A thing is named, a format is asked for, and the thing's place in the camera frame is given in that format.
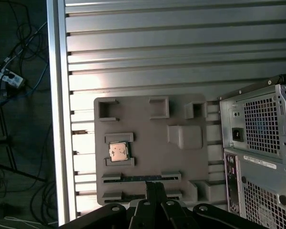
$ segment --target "power socket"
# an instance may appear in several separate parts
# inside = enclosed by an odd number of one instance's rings
[[[0,79],[2,78],[3,81],[8,82],[9,85],[15,88],[21,88],[24,85],[24,79],[21,76],[11,72],[8,69],[2,69],[0,65]]]

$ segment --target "white label sticker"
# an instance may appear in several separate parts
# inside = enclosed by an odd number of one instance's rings
[[[8,62],[10,60],[10,57],[5,58],[4,62]]]
[[[253,158],[253,157],[249,157],[249,156],[244,156],[244,159],[247,160],[247,161],[251,161],[253,163],[262,165],[262,166],[266,166],[268,168],[276,169],[276,165],[275,164],[271,164],[271,163],[266,162],[266,161],[262,161],[262,160],[259,160],[259,159]]]

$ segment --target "ventilation grille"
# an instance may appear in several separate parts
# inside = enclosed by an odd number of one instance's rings
[[[286,211],[276,195],[250,182],[244,187],[247,219],[270,229],[286,229]]]
[[[280,149],[276,103],[272,98],[244,104],[250,149],[276,154]]]

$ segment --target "floor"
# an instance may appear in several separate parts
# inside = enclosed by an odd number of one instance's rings
[[[45,0],[13,0],[25,4],[28,7],[32,25],[39,28],[47,19]],[[14,10],[19,23],[26,21],[25,8],[14,5]],[[18,43],[16,36],[17,23],[9,4],[0,0],[0,63],[11,52],[12,48]],[[47,27],[43,30],[45,42],[47,41]],[[25,78],[31,87],[34,87],[40,78],[46,62],[41,58],[34,58],[23,63],[22,77]],[[8,69],[20,74],[19,60],[16,58]],[[41,217],[42,195],[49,197],[52,205],[55,205],[55,173],[53,159],[53,140],[51,131],[51,90],[49,69],[34,94],[9,101],[3,107],[5,121],[9,135],[11,136],[12,150],[15,156],[18,170],[37,176],[41,161],[41,171],[39,177],[47,179],[49,183],[37,181],[35,185],[26,191],[35,182],[34,179],[0,170],[2,183],[0,184],[0,204],[7,205],[6,216],[19,219],[36,221],[30,211],[30,202],[37,190],[40,192],[35,196],[32,209],[36,216]],[[6,148],[0,145],[0,164],[9,166]],[[54,222],[57,219],[55,210],[50,210],[48,217],[44,213],[44,221]],[[0,220],[0,224],[13,228],[30,228],[23,222],[10,220]]]

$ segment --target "pc case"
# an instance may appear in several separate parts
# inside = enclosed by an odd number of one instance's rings
[[[219,100],[229,211],[286,229],[286,74]]]

